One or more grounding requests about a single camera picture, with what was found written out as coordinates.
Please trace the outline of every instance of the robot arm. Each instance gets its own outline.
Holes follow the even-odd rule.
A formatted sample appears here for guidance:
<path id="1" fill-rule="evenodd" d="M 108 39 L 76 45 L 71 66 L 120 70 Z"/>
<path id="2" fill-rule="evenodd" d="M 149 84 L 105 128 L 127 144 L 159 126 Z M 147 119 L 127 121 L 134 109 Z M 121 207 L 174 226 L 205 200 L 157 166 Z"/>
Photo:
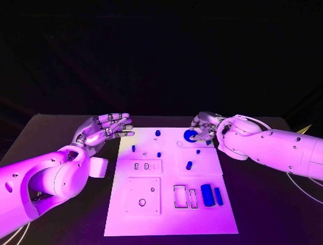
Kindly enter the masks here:
<path id="1" fill-rule="evenodd" d="M 262 131 L 260 123 L 268 130 Z M 323 139 L 270 127 L 254 118 L 222 117 L 200 112 L 190 124 L 199 123 L 202 133 L 190 140 L 209 140 L 216 134 L 219 150 L 234 159 L 248 157 L 260 164 L 296 175 L 323 181 Z"/>
<path id="2" fill-rule="evenodd" d="M 128 114 L 89 118 L 71 145 L 0 168 L 0 238 L 82 191 L 88 177 L 102 178 L 107 160 L 91 157 L 105 140 L 133 136 Z M 42 194 L 30 197 L 30 192 Z"/>

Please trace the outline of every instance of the table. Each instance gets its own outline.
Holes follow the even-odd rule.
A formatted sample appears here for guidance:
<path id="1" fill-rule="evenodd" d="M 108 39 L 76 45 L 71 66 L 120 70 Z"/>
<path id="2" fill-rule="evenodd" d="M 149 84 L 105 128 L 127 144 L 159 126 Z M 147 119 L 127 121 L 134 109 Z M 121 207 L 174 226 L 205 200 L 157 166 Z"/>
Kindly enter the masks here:
<path id="1" fill-rule="evenodd" d="M 4 155 L 0 167 L 56 151 L 69 144 L 76 127 L 88 117 L 88 115 L 42 114 L 33 116 Z M 131 119 L 136 127 L 187 127 L 193 117 L 131 116 Z M 290 131 L 283 118 L 257 117 L 257 119 L 271 128 Z M 89 178 L 79 195 L 30 223 L 22 245 L 323 244 L 323 205 L 297 189 L 286 173 L 251 160 L 231 159 L 219 151 L 239 234 L 104 237 L 118 144 L 118 139 L 111 140 L 95 155 L 110 160 L 105 178 Z M 307 178 L 294 179 L 307 188 L 317 188 L 307 183 Z"/>

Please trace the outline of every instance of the robotic hand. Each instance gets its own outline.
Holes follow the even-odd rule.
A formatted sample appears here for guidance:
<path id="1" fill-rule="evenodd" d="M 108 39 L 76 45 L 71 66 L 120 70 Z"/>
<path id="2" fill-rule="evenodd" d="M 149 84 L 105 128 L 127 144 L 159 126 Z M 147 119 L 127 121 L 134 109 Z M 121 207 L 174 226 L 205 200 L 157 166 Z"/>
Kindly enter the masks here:
<path id="1" fill-rule="evenodd" d="M 202 133 L 193 131 L 199 124 Z M 248 157 L 260 164 L 323 181 L 323 139 L 273 130 L 257 119 L 235 115 L 222 117 L 211 112 L 199 112 L 192 123 L 189 140 L 211 140 L 215 135 L 218 149 L 234 159 Z"/>
<path id="2" fill-rule="evenodd" d="M 107 140 L 133 136 L 127 113 L 91 117 L 71 145 L 0 168 L 0 238 L 82 191 L 88 177 L 102 178 L 107 160 L 91 157 Z"/>

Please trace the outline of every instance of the rectangular hole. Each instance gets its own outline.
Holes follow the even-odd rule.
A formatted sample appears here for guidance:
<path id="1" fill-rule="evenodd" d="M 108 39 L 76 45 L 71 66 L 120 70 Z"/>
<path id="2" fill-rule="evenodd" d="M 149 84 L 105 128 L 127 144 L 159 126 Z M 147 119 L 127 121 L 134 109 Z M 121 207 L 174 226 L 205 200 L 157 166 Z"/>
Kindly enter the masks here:
<path id="1" fill-rule="evenodd" d="M 190 197 L 190 207 L 198 208 L 196 190 L 189 190 L 189 197 Z"/>
<path id="2" fill-rule="evenodd" d="M 173 186 L 174 208 L 187 208 L 186 186 Z"/>

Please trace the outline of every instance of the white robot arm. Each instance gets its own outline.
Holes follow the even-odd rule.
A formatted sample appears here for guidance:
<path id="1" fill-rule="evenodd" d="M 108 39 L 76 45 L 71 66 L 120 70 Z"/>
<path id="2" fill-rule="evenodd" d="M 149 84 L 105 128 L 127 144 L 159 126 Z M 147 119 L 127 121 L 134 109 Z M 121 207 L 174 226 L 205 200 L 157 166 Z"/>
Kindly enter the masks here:
<path id="1" fill-rule="evenodd" d="M 0 168 L 0 238 L 82 191 L 88 177 L 102 178 L 107 160 L 91 157 L 105 140 L 133 136 L 127 113 L 91 117 L 71 145 Z"/>
<path id="2" fill-rule="evenodd" d="M 262 131 L 254 121 L 268 130 Z M 261 121 L 242 115 L 222 117 L 200 112 L 192 121 L 190 131 L 196 124 L 202 133 L 190 140 L 211 140 L 216 135 L 218 148 L 234 159 L 249 157 L 280 171 L 323 181 L 323 139 L 273 130 Z"/>

